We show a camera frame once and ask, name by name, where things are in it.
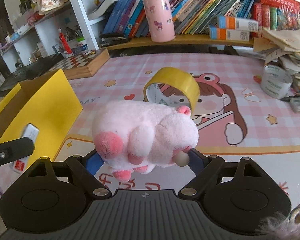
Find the pen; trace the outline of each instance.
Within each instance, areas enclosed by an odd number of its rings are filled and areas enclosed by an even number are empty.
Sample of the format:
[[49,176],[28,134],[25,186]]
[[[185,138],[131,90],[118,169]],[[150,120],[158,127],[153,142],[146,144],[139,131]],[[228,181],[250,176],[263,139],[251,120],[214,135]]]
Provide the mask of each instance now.
[[283,101],[283,102],[290,102],[290,100],[291,100],[292,98],[300,98],[300,96],[295,95],[295,96],[290,96],[290,97],[281,98],[280,100]]

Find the chessboard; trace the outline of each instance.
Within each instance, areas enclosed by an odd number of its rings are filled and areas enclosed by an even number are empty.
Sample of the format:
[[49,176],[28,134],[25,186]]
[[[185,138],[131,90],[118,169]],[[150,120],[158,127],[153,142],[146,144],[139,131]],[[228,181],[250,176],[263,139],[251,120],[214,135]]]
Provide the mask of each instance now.
[[62,69],[68,80],[92,77],[109,58],[107,49],[91,50],[60,60],[49,71]]

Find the yellow tape roll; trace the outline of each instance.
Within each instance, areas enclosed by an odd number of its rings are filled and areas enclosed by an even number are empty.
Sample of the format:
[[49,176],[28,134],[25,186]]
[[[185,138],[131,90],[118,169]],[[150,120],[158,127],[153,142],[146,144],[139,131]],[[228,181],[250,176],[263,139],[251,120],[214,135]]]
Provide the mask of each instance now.
[[195,105],[200,95],[200,88],[195,79],[187,72],[178,68],[164,67],[152,77],[152,79],[145,85],[143,95],[145,100],[150,103],[159,103],[169,106],[186,105],[186,102],[180,103],[170,99],[162,93],[164,87],[174,87],[180,90],[189,101],[191,111],[194,110]]

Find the pink plush pig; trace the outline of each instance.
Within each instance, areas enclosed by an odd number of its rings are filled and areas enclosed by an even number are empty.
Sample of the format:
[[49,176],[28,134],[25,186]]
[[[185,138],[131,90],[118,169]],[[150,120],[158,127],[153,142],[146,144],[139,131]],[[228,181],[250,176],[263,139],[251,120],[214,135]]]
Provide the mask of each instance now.
[[175,165],[181,151],[197,145],[198,130],[190,116],[187,106],[110,101],[97,110],[93,141],[113,176],[128,181],[133,171],[147,174],[156,165]]

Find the metal screw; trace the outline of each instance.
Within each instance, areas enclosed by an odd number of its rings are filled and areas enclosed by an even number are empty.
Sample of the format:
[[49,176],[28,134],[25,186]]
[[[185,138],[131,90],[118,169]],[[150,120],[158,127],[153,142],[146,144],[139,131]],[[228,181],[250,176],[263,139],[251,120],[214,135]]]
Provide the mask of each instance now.
[[106,188],[96,188],[93,191],[93,194],[96,196],[105,196],[109,193],[109,190],[107,190]]
[[193,196],[197,194],[197,191],[194,188],[185,187],[181,190],[181,194],[185,196]]

